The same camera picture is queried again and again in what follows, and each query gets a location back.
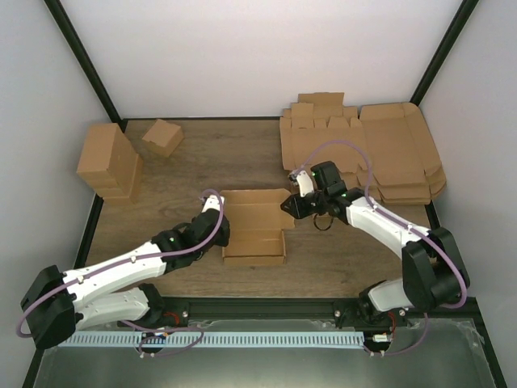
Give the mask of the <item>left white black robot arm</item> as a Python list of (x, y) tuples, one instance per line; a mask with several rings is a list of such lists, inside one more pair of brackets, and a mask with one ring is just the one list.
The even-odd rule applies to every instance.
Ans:
[(229, 243), (229, 222), (217, 209), (205, 209), (191, 221), (164, 230), (133, 251), (86, 268), (41, 270), (20, 306), (29, 331), (20, 337), (46, 350), (75, 331), (110, 321), (138, 321), (157, 326), (165, 306), (154, 291), (122, 289), (142, 280), (185, 268), (214, 246)]

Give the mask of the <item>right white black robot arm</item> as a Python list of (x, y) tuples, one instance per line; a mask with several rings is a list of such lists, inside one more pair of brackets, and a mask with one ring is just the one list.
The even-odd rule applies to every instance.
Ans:
[(297, 191), (281, 203), (284, 212), (295, 219), (328, 214), (370, 235), (401, 260), (401, 278), (383, 280), (360, 293), (358, 310), (364, 323), (378, 325), (392, 310), (427, 313), (464, 305), (469, 276), (449, 230), (412, 224), (363, 189), (348, 188), (333, 162), (292, 171), (288, 178)]

